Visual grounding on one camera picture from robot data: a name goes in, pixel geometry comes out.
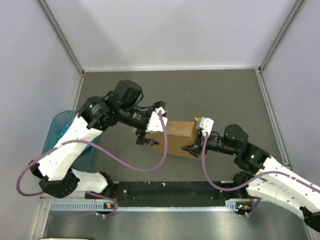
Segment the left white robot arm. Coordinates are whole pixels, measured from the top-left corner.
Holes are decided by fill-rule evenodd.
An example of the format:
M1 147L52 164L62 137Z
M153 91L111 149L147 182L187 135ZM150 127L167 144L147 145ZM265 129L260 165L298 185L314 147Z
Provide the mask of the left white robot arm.
M136 129L138 145L157 144L154 139L146 138L146 134L166 132L166 104L158 101L150 106L139 106L143 98L142 87L127 79L119 81L115 89L104 96L88 98L55 146L30 163L30 171L40 179L42 192L58 199L75 192L109 198L114 191L109 175L103 171L76 170L72 165L87 146L100 150L93 141L117 123Z

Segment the brown cardboard express box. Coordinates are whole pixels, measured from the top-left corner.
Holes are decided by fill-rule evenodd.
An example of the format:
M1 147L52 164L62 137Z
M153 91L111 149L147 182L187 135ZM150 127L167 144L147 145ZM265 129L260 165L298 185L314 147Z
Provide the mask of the brown cardboard express box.
M166 125L167 133L167 154L172 156L198 159L198 157L183 150L182 147L194 145L201 134L196 129L195 121L168 121ZM145 134L145 140L153 139L153 145L147 146L154 152L164 152L164 135L162 132L150 132Z

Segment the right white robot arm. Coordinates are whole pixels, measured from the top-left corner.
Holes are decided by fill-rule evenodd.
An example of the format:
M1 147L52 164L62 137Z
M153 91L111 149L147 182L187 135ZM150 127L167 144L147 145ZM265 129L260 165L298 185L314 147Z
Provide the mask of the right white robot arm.
M242 172L234 176L233 187L222 187L206 179L215 189L267 200L303 219L315 231L320 230L320 188L279 163L268 152L248 141L249 135L237 124L230 124L223 135L201 128L202 136L193 145L181 149L205 161L207 151L234 156Z

